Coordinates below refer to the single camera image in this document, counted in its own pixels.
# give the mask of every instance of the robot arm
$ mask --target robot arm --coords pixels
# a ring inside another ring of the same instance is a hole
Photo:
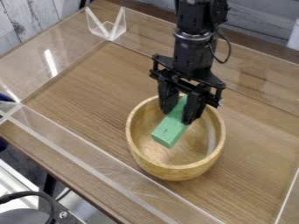
[[[212,74],[210,66],[216,57],[217,29],[227,21],[229,7],[227,0],[176,0],[174,5],[173,55],[172,58],[153,56],[150,77],[157,80],[160,108],[165,114],[177,104],[178,93],[188,95],[181,116],[181,122],[188,125],[201,117],[206,104],[214,108],[220,105],[225,84]]]

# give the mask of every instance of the green sponge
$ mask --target green sponge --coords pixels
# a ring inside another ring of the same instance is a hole
[[[186,103],[186,95],[180,99],[176,107],[170,113],[165,116],[161,123],[156,127],[152,138],[164,147],[170,149],[180,140],[182,133],[188,129],[189,125],[181,123],[182,107]]]

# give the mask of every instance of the wooden bowl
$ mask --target wooden bowl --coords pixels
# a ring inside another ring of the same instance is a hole
[[[225,127],[220,114],[208,106],[172,149],[150,136],[162,119],[157,96],[142,101],[130,112],[125,137],[134,161],[158,179],[193,179],[212,167],[221,153]]]

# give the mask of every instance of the bowl rim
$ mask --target bowl rim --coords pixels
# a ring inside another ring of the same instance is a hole
[[[212,153],[201,160],[198,160],[194,163],[190,164],[160,164],[156,163],[149,157],[146,157],[140,150],[136,147],[132,135],[130,135],[130,123],[132,123],[132,118],[134,117],[136,111],[150,101],[156,100],[158,98],[158,96],[153,96],[150,98],[148,98],[146,100],[141,101],[137,106],[134,107],[134,109],[130,111],[129,116],[126,118],[125,121],[125,138],[129,144],[129,148],[130,151],[133,151],[133,153],[142,159],[145,160],[148,163],[150,163],[152,165],[161,167],[164,169],[172,169],[172,170],[185,170],[185,169],[192,169],[196,168],[198,166],[205,165],[221,152],[222,150],[222,146],[224,146],[224,142],[225,142],[225,125],[224,125],[224,121],[220,117],[220,113],[218,111],[208,105],[206,109],[209,110],[209,112],[214,115],[214,117],[217,118],[218,121],[218,143],[216,148],[213,149]]]

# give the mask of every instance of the wooden table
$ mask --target wooden table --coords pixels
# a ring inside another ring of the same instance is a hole
[[[117,14],[117,6],[105,1],[94,2],[92,10],[106,18]],[[124,41],[129,37],[128,29]],[[144,42],[150,46],[150,39]],[[168,51],[166,40],[162,45]],[[239,45],[233,50],[229,63],[213,67],[237,90],[224,91],[225,106],[218,109],[227,126],[218,162],[190,181],[150,178],[225,223],[273,223],[299,167],[299,66]],[[218,44],[218,55],[224,51]],[[126,146],[125,123],[138,102],[156,95],[150,66],[142,54],[104,42],[24,101],[140,172]],[[118,222],[164,223],[14,124],[5,122],[0,133]],[[96,169],[98,158],[92,153],[88,162]]]

